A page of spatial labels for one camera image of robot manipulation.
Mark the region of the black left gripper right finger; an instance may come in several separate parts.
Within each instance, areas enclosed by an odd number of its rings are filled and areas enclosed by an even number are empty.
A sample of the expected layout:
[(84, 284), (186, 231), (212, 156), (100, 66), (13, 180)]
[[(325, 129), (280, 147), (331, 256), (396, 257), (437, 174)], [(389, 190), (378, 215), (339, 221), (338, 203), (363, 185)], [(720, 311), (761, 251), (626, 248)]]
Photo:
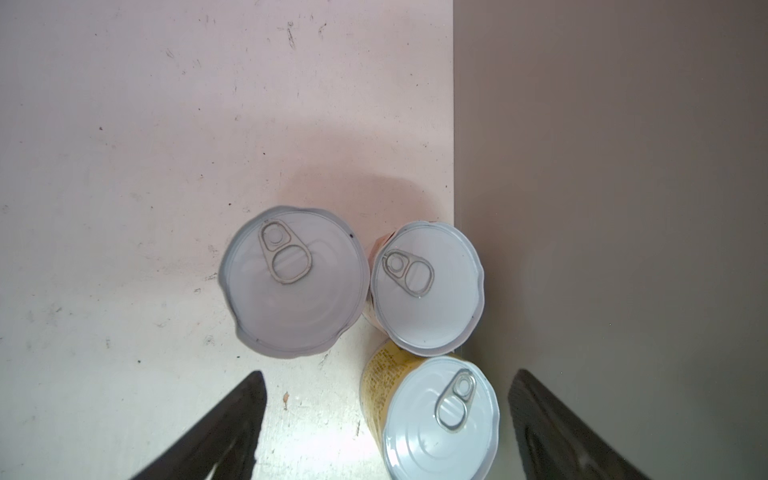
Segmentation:
[(518, 370), (508, 404), (528, 479), (648, 480), (531, 372)]

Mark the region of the can back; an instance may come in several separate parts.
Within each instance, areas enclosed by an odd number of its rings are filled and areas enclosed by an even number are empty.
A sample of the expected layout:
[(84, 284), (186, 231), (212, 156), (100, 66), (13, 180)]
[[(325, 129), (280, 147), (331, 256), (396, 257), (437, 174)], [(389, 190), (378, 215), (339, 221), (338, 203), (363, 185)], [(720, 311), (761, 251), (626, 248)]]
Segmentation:
[(340, 217), (275, 206), (235, 234), (218, 283), (238, 338), (259, 354), (293, 359), (329, 350), (359, 319), (370, 267)]

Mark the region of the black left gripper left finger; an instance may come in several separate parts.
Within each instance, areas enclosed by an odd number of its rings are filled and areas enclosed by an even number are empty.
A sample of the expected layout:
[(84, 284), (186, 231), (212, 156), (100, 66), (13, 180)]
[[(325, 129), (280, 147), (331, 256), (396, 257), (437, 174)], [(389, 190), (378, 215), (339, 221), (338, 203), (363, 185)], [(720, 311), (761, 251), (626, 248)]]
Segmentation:
[(251, 372), (137, 479), (250, 479), (267, 407), (260, 371)]

